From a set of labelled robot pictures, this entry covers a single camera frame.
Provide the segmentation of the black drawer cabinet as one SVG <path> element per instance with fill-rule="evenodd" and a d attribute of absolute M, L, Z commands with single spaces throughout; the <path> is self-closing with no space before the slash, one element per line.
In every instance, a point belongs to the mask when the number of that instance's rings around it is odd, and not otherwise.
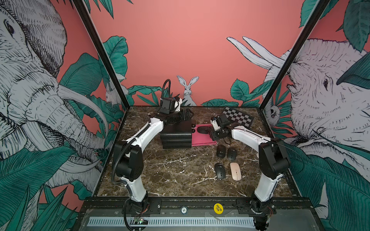
<path fill-rule="evenodd" d="M 190 149 L 192 147 L 192 121 L 167 125 L 160 133 L 163 149 Z"/>

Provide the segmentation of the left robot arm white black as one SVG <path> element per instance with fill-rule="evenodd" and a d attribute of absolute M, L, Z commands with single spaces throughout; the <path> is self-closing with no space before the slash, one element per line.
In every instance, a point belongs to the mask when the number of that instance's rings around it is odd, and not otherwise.
<path fill-rule="evenodd" d="M 147 123 L 133 137 L 117 142 L 113 148 L 112 184 L 123 184 L 129 192 L 131 201 L 136 203 L 146 201 L 148 193 L 141 179 L 144 169 L 143 151 L 166 126 L 190 121 L 193 115 L 188 108 L 169 114 L 156 113 L 148 116 Z"/>

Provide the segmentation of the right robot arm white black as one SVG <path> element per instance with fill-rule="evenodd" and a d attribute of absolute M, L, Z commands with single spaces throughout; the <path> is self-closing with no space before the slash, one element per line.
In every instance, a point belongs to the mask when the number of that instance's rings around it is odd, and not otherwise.
<path fill-rule="evenodd" d="M 240 141 L 258 152 L 261 177 L 254 197 L 258 202 L 267 202 L 278 181 L 291 165 L 287 146 L 280 138 L 270 138 L 253 132 L 238 123 L 232 123 L 225 114 L 211 118 L 210 137 L 217 141 L 226 137 Z"/>

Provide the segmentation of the pink drawer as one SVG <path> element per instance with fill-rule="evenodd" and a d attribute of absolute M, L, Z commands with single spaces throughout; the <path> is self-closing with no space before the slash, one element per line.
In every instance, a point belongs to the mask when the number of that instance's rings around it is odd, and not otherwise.
<path fill-rule="evenodd" d="M 213 128 L 211 124 L 196 125 L 192 133 L 192 147 L 216 145 L 217 141 L 213 141 L 206 131 L 204 133 L 198 132 L 199 127 Z"/>

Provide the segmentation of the pink computer mouse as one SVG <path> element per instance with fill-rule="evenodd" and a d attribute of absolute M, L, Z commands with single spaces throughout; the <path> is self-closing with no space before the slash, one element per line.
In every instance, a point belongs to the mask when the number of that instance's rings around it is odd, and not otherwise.
<path fill-rule="evenodd" d="M 238 163 L 236 162 L 230 163 L 230 170 L 233 180 L 240 181 L 242 179 L 241 170 Z"/>

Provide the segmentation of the black computer mouse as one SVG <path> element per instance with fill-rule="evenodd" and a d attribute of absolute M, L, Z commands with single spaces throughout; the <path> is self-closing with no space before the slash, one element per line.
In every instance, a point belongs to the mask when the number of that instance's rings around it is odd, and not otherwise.
<path fill-rule="evenodd" d="M 221 163 L 216 163 L 214 166 L 214 171 L 216 173 L 217 179 L 223 180 L 226 178 L 225 167 Z"/>

